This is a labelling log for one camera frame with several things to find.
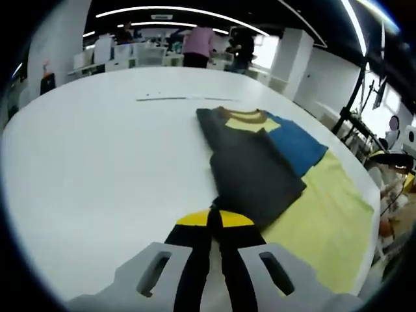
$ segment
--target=person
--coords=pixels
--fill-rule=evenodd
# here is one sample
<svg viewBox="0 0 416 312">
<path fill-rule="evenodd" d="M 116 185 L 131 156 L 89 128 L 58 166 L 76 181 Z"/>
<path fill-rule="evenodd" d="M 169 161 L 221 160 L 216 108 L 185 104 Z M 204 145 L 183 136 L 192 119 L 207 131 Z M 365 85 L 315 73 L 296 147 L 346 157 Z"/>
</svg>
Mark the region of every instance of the person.
<svg viewBox="0 0 416 312">
<path fill-rule="evenodd" d="M 214 31 L 199 25 L 191 30 L 183 46 L 183 66 L 206 68 L 213 52 Z"/>
<path fill-rule="evenodd" d="M 390 118 L 390 131 L 385 133 L 385 140 L 388 143 L 389 149 L 395 145 L 398 137 L 400 136 L 400 120 L 396 115 Z"/>
<path fill-rule="evenodd" d="M 227 52 L 234 54 L 234 61 L 225 71 L 245 74 L 253 59 L 254 39 L 249 29 L 240 29 L 230 40 Z"/>
<path fill-rule="evenodd" d="M 122 30 L 116 35 L 118 44 L 130 44 L 133 42 L 133 36 L 130 33 L 131 22 L 124 24 Z"/>
</svg>

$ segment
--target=brown collar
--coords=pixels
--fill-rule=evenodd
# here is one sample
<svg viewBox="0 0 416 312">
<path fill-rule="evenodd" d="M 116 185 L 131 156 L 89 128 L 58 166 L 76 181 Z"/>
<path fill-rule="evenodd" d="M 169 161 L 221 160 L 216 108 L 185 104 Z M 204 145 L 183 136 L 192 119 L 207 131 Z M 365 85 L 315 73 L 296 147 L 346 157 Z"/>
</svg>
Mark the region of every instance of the brown collar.
<svg viewBox="0 0 416 312">
<path fill-rule="evenodd" d="M 267 115 L 265 114 L 265 112 L 263 110 L 259 110 L 256 109 L 255 111 L 253 110 L 252 112 L 239 112 L 237 110 L 229 110 L 229 109 L 225 109 L 223 106 L 219 106 L 217 108 L 218 112 L 225 118 L 233 118 L 236 119 L 240 122 L 245 122 L 246 124 L 263 124 L 266 122 L 267 120 Z M 241 118 L 238 116 L 235 116 L 233 114 L 240 114 L 240 115 L 254 115 L 254 114 L 260 114 L 260 117 L 258 118 Z"/>
</svg>

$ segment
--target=person in pink shirt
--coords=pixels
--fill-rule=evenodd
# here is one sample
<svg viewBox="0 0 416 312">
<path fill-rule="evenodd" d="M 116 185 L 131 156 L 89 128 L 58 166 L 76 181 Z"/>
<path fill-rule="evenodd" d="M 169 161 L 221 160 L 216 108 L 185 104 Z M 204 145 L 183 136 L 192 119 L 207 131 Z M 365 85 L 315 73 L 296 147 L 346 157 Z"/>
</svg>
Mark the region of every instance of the person in pink shirt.
<svg viewBox="0 0 416 312">
<path fill-rule="evenodd" d="M 206 68 L 213 51 L 214 31 L 197 26 L 189 33 L 183 46 L 183 66 Z"/>
</svg>

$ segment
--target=pink shirt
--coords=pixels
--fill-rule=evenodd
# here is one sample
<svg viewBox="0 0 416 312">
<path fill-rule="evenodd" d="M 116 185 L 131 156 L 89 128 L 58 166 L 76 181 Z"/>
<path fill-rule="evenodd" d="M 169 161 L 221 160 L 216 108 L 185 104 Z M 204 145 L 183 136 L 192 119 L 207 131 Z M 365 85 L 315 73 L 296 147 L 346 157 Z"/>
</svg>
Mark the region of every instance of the pink shirt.
<svg viewBox="0 0 416 312">
<path fill-rule="evenodd" d="M 208 27 L 195 27 L 188 35 L 183 53 L 197 53 L 209 57 L 213 50 L 214 31 Z"/>
</svg>

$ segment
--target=round table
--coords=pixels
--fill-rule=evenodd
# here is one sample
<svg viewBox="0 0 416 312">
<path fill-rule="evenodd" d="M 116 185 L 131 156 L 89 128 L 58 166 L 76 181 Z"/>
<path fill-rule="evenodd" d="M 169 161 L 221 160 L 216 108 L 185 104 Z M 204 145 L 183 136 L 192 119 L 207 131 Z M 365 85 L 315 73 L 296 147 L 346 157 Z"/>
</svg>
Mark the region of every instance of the round table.
<svg viewBox="0 0 416 312">
<path fill-rule="evenodd" d="M 63 299 L 94 294 L 176 220 L 216 196 L 197 108 L 265 109 L 329 147 L 374 209 L 357 293 L 377 241 L 380 191 L 358 160 L 306 111 L 244 75 L 137 68 L 79 79 L 37 98 L 7 125 L 2 170 L 16 237 Z"/>
</svg>

